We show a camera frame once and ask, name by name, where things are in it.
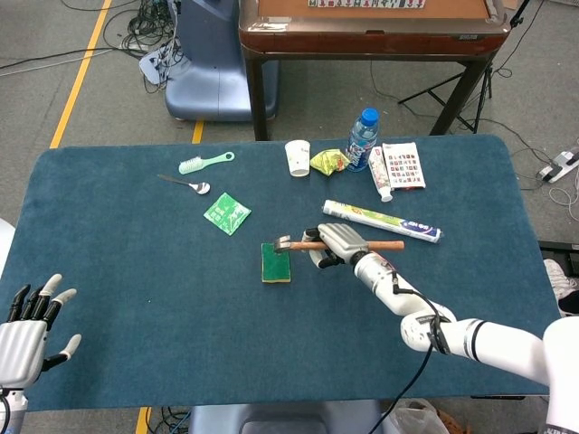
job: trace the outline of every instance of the yellow floor line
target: yellow floor line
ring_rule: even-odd
[[[135,428],[135,434],[147,434],[148,433],[148,422],[151,420],[151,408],[141,407],[138,411],[137,427]]]
[[[107,16],[108,8],[111,2],[112,0],[104,0],[102,2],[102,9],[104,10],[99,12],[99,18],[97,18],[97,22],[94,24],[94,30],[92,31],[92,36],[89,40],[89,46],[87,47],[88,50],[97,46],[100,31],[102,30],[102,26],[105,23],[105,16]],[[81,91],[82,82],[84,81],[84,76],[86,75],[87,69],[89,68],[90,57],[92,57],[93,53],[94,52],[84,53],[81,67],[79,68],[79,73],[76,75],[76,80],[72,85],[71,93],[68,100],[66,101],[66,105],[64,106],[64,111],[61,114],[61,120],[58,122],[58,127],[56,127],[56,131],[52,137],[51,149],[55,149],[61,144],[62,136],[64,135],[64,130],[66,129],[66,124],[69,122],[72,109],[74,108],[74,103],[76,102],[76,98],[79,96],[79,92]]]
[[[195,128],[193,128],[193,136],[191,137],[191,143],[198,145],[201,143],[201,137],[203,136],[203,125],[202,120],[197,120],[195,122]]]

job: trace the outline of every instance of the white sneaker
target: white sneaker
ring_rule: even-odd
[[[577,286],[577,282],[571,278],[567,278],[559,264],[552,259],[545,259],[543,262],[545,263],[546,274],[551,281],[551,286],[553,287],[553,292],[557,300],[565,298],[575,291],[574,288]]]

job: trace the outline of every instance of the white robotic arm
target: white robotic arm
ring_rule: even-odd
[[[442,354],[455,354],[515,373],[550,386],[550,404],[542,432],[579,433],[576,391],[579,390],[579,317],[555,321],[543,340],[529,332],[480,319],[457,321],[447,308],[431,302],[402,278],[386,259],[367,248],[345,224],[320,224],[318,235],[343,262],[354,266],[355,275],[392,312],[402,316],[400,330],[413,350],[432,346]]]

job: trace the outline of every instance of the water bottle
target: water bottle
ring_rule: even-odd
[[[365,108],[356,120],[347,142],[346,156],[350,160],[347,166],[352,172],[359,172],[368,166],[370,150],[378,138],[378,119],[380,113],[375,108]]]

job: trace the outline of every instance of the paper cup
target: paper cup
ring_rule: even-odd
[[[309,174],[309,142],[306,140],[292,140],[286,143],[289,174],[292,176],[306,176]]]

